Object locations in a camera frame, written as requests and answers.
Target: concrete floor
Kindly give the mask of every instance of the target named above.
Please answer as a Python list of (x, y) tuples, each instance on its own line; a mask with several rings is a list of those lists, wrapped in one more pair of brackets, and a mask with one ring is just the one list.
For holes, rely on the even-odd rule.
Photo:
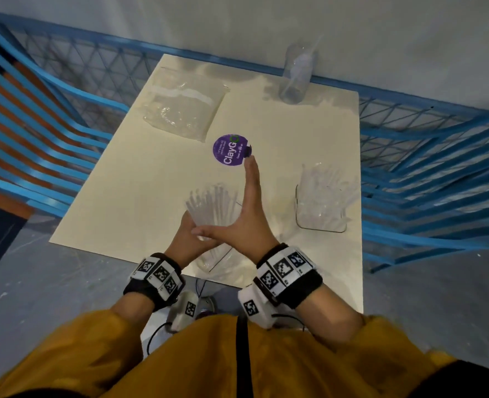
[[(110, 307), (132, 263), (48, 242), (57, 219), (35, 215), (0, 262), (0, 376), (60, 324)], [(187, 287), (195, 290), (195, 279)], [(209, 282), (224, 311), (238, 309), (236, 290)], [(364, 274), (366, 314), (400, 326), (422, 350), (443, 349), (489, 367), (489, 251), (457, 254)], [(144, 346), (167, 312), (155, 313)], [(157, 347), (169, 336), (159, 333)]]

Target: purple sticker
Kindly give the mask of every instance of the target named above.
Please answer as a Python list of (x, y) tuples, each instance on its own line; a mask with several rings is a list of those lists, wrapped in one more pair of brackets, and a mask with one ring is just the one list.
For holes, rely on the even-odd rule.
[(251, 153), (252, 148), (248, 146), (248, 140), (242, 135), (228, 134), (220, 137), (213, 144), (215, 159), (227, 166), (240, 165)]

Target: wristband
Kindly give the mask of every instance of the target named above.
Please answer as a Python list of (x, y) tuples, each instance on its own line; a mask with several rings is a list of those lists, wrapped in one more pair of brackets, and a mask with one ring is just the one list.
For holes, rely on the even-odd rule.
[(130, 281), (123, 294), (144, 294), (153, 301), (153, 312), (171, 306), (186, 284), (181, 272), (178, 264), (165, 254), (152, 254), (130, 274)]
[(259, 261), (257, 279), (264, 286), (261, 291), (271, 302), (279, 301), (292, 309), (322, 285), (314, 263), (300, 249), (284, 243)]

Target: table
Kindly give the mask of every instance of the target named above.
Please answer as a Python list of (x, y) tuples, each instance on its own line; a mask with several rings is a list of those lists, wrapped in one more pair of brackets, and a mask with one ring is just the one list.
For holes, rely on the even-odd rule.
[[(147, 84), (161, 67), (219, 78), (229, 87), (206, 142), (145, 122), (150, 86), (144, 86), (50, 241), (133, 263), (163, 251), (190, 191), (223, 182), (242, 197), (243, 166), (227, 167), (212, 153), (215, 140), (237, 133), (253, 147), (275, 236), (302, 248), (320, 267), (325, 283), (362, 311), (360, 202), (348, 208), (351, 221), (342, 234), (300, 229), (294, 220), (294, 191), (303, 163), (342, 167), (344, 179), (360, 187), (358, 94), (311, 84), (302, 104), (289, 106), (277, 97), (279, 77), (169, 55)], [(245, 287), (255, 272), (252, 262), (233, 250), (218, 273), (205, 273), (193, 263), (183, 274)]]

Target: hand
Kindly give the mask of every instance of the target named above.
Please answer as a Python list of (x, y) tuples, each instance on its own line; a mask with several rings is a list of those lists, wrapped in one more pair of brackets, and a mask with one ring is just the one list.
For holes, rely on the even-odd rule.
[(182, 269), (200, 257), (201, 254), (221, 244), (217, 240), (199, 240), (198, 237), (191, 233), (195, 226), (195, 222), (189, 212), (184, 212), (175, 238), (164, 253), (175, 260)]
[(254, 156), (244, 160), (246, 183), (241, 214), (230, 226), (199, 226), (191, 233), (224, 242), (257, 264), (273, 247), (280, 244), (268, 226), (261, 203), (259, 168)]

